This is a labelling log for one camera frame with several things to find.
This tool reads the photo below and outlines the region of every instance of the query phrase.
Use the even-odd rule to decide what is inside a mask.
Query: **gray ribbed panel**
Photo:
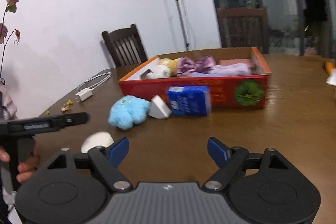
[[[116,194],[105,210],[87,224],[248,224],[223,196],[199,189],[197,183],[139,183]]]

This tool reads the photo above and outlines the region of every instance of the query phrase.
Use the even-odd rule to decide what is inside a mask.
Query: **tripod pole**
[[[180,18],[180,23],[181,23],[182,33],[183,33],[183,39],[184,39],[185,49],[188,51],[189,50],[189,43],[188,43],[187,34],[186,34],[184,23],[183,23],[181,8],[180,8],[180,5],[179,5],[179,0],[176,0],[176,6],[177,6],[178,15],[179,15],[179,18]]]

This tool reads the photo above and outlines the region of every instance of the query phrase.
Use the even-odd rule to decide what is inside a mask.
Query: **human hand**
[[[11,158],[9,157],[9,154],[0,146],[0,161],[9,162],[10,160]],[[38,146],[35,143],[31,156],[25,162],[20,163],[17,167],[19,174],[16,176],[16,180],[19,183],[26,182],[33,175],[39,163],[39,150]]]

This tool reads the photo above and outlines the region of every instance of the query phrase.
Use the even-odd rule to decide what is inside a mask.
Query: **stuffed animal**
[[[170,69],[170,77],[176,76],[177,64],[180,61],[180,58],[169,59],[163,58],[159,61],[159,65],[165,65]]]
[[[127,130],[133,124],[146,120],[150,102],[132,95],[127,95],[112,106],[108,122],[110,125]]]
[[[146,79],[158,79],[169,77],[170,77],[170,69],[165,65],[157,65],[146,75]]]

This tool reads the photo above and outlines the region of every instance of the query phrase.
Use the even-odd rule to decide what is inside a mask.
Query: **metal screw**
[[[119,180],[113,184],[113,187],[118,190],[127,190],[130,186],[131,184],[125,180]]]
[[[218,190],[220,187],[222,187],[222,184],[219,181],[210,180],[205,184],[205,187],[210,190]]]

